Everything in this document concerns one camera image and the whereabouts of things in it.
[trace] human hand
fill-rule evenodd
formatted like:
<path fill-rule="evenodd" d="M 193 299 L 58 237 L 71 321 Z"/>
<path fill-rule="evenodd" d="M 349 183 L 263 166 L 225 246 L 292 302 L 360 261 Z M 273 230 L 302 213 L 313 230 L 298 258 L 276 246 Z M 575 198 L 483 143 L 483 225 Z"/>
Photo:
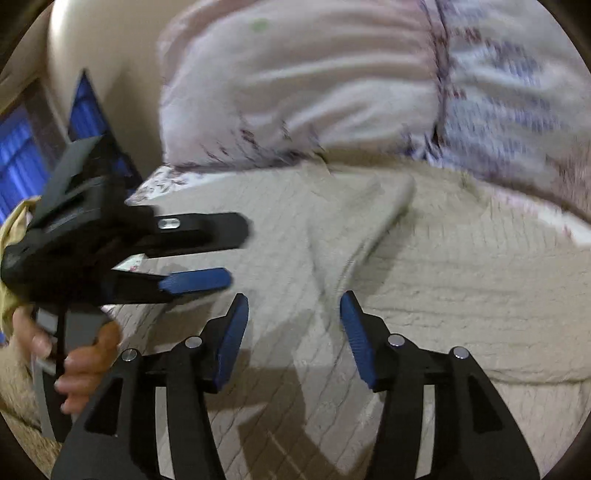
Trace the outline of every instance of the human hand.
<path fill-rule="evenodd" d="M 12 316 L 14 336 L 23 360 L 31 362 L 31 354 L 46 359 L 51 354 L 49 336 L 31 319 L 31 309 L 20 307 Z M 121 329 L 116 322 L 109 322 L 100 329 L 92 346 L 84 346 L 70 352 L 64 361 L 65 373 L 57 380 L 56 390 L 67 396 L 61 406 L 65 414 L 79 414 L 90 396 L 99 386 L 104 374 L 117 358 L 117 346 L 121 341 Z"/>

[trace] silver bolt head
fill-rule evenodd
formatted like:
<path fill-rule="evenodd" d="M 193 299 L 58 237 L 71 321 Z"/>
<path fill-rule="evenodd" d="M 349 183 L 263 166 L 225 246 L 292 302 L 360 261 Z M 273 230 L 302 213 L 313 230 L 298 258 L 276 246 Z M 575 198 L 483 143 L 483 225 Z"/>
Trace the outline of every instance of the silver bolt head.
<path fill-rule="evenodd" d="M 197 348 L 200 347 L 203 343 L 200 336 L 189 337 L 185 340 L 185 347 L 187 348 Z"/>
<path fill-rule="evenodd" d="M 462 346 L 454 347 L 453 355 L 460 360 L 465 360 L 470 356 L 470 352 Z"/>
<path fill-rule="evenodd" d="M 121 358 L 124 362 L 132 362 L 138 357 L 138 351 L 134 348 L 128 348 L 121 354 Z"/>
<path fill-rule="evenodd" d="M 399 335 L 397 333 L 393 333 L 392 335 L 390 335 L 388 337 L 388 344 L 392 347 L 401 347 L 404 345 L 404 337 L 402 335 Z"/>

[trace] blue gripper pad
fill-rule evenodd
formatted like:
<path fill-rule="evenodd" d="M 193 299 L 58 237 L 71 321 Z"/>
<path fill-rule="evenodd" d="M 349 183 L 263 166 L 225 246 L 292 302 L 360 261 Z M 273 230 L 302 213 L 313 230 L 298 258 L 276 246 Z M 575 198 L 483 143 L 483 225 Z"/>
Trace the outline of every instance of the blue gripper pad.
<path fill-rule="evenodd" d="M 377 381 L 375 354 L 363 326 L 365 315 L 355 294 L 352 291 L 345 292 L 340 299 L 340 321 L 345 327 L 359 376 L 373 390 Z"/>
<path fill-rule="evenodd" d="M 232 275 L 225 268 L 177 272 L 158 283 L 160 290 L 167 291 L 171 295 L 222 290 L 230 285 L 232 285 Z"/>
<path fill-rule="evenodd" d="M 226 317 L 230 317 L 229 324 L 217 349 L 217 371 L 213 377 L 218 391 L 230 380 L 248 323 L 248 299 L 243 294 L 236 295 Z"/>

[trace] metal screw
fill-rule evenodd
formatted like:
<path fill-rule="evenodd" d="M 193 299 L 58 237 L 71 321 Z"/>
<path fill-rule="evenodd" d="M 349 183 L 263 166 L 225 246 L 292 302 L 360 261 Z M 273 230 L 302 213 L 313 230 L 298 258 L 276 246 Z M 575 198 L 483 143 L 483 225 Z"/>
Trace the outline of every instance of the metal screw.
<path fill-rule="evenodd" d="M 158 228 L 161 230 L 174 230 L 181 226 L 178 218 L 162 218 L 158 221 Z"/>
<path fill-rule="evenodd" d="M 202 343 L 203 340 L 201 340 L 201 337 L 199 336 L 189 337 L 185 340 L 185 346 L 187 348 L 197 348 L 198 346 L 201 346 Z"/>
<path fill-rule="evenodd" d="M 138 357 L 138 351 L 134 348 L 128 348 L 121 354 L 121 358 L 124 362 L 132 362 Z"/>
<path fill-rule="evenodd" d="M 465 360 L 470 356 L 470 352 L 462 346 L 455 347 L 453 349 L 453 354 L 456 358 L 459 358 L 460 360 Z"/>
<path fill-rule="evenodd" d="M 388 337 L 388 343 L 390 344 L 390 346 L 393 346 L 393 347 L 403 346 L 404 345 L 404 337 L 402 335 L 395 333 L 395 334 L 390 335 Z"/>

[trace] black plastic bracket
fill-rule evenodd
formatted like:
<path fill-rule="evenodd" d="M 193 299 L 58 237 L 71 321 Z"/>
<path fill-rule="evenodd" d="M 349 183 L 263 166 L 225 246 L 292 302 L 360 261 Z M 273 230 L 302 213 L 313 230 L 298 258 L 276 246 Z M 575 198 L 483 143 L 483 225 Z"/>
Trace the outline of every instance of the black plastic bracket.
<path fill-rule="evenodd" d="M 422 350 L 364 313 L 351 291 L 340 311 L 362 379 L 373 391 L 387 392 L 366 479 L 414 480 L 423 387 L 434 385 L 435 442 L 425 480 L 539 480 L 519 427 L 467 349 Z"/>
<path fill-rule="evenodd" d="M 228 381 L 248 321 L 238 294 L 226 316 L 167 353 L 126 350 L 91 398 L 61 450 L 52 480 L 162 480 L 155 389 L 166 387 L 168 434 L 177 480 L 225 480 L 204 400 Z"/>

